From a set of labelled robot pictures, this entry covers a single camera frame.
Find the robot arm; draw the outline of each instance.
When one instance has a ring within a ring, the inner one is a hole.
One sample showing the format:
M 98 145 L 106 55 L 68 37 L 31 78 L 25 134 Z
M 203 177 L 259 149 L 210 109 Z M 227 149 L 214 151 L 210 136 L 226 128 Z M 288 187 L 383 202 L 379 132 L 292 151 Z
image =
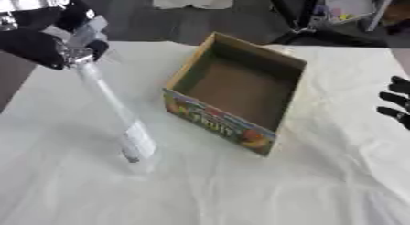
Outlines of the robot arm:
M 71 39 L 42 32 L 51 25 Z M 81 0 L 0 0 L 0 50 L 55 70 L 84 57 L 97 60 L 108 49 L 105 27 Z

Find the white tablecloth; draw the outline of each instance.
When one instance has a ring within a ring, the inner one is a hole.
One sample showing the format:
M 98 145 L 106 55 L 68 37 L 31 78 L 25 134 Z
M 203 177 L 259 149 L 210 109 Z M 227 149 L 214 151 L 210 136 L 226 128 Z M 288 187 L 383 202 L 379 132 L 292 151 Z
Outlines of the white tablecloth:
M 133 169 L 76 73 L 37 68 L 0 115 L 0 223 L 410 223 L 410 133 L 375 111 L 390 76 L 405 77 L 389 50 L 289 47 L 309 64 L 267 158 L 162 108 L 193 50 L 114 42 L 99 63 L 159 145 Z

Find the floor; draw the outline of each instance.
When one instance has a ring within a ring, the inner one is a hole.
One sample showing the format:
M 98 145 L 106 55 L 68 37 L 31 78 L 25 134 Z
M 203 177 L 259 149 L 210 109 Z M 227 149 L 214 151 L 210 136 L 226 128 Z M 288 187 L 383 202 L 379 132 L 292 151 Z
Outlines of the floor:
M 269 0 L 235 0 L 233 8 L 225 10 L 184 9 L 160 10 L 152 7 L 152 0 L 84 0 L 104 15 L 110 26 L 110 40 L 164 41 L 198 45 L 212 31 L 219 31 L 256 44 L 269 44 L 286 32 L 282 18 L 269 11 Z M 303 0 L 286 0 L 297 12 Z M 342 32 L 360 35 L 356 27 L 341 28 Z M 383 38 L 394 50 L 395 56 L 410 73 L 410 33 L 388 37 L 383 27 L 366 36 Z M 299 41 L 299 45 L 327 45 L 319 41 Z M 34 65 L 0 53 L 0 111 L 24 82 Z

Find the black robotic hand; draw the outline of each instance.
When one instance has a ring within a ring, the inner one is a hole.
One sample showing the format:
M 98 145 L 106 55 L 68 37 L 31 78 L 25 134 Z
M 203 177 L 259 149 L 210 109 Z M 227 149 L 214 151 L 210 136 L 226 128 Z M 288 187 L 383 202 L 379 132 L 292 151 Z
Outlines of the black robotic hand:
M 394 76 L 392 77 L 392 83 L 389 85 L 389 90 L 393 93 L 383 91 L 380 93 L 380 97 L 385 101 L 403 107 L 405 112 L 387 107 L 378 107 L 377 111 L 396 119 L 405 128 L 410 130 L 410 81 Z
M 42 30 L 53 25 L 74 36 L 94 18 L 95 13 L 81 0 L 0 0 L 0 50 L 62 70 L 69 64 L 72 46 Z M 86 38 L 81 47 L 97 60 L 108 44 L 94 36 Z

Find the open box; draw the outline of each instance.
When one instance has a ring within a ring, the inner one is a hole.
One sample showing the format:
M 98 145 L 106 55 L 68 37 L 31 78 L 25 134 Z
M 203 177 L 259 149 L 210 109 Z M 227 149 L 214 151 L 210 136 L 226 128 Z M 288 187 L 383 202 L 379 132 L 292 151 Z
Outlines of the open box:
M 268 155 L 307 63 L 213 33 L 164 88 L 170 113 Z

